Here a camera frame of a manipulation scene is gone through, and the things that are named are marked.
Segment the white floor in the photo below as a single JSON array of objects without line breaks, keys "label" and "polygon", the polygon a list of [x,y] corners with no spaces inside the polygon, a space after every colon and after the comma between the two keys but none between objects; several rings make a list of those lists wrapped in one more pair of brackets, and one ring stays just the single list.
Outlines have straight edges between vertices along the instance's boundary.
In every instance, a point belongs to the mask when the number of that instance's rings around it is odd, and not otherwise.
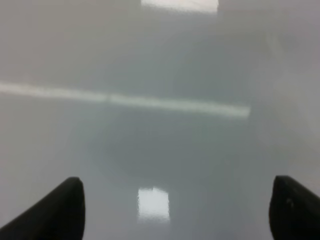
[{"label": "white floor", "polygon": [[194,2],[0,3],[0,225],[70,176],[86,240],[268,240],[276,175],[320,193],[320,28]]}]

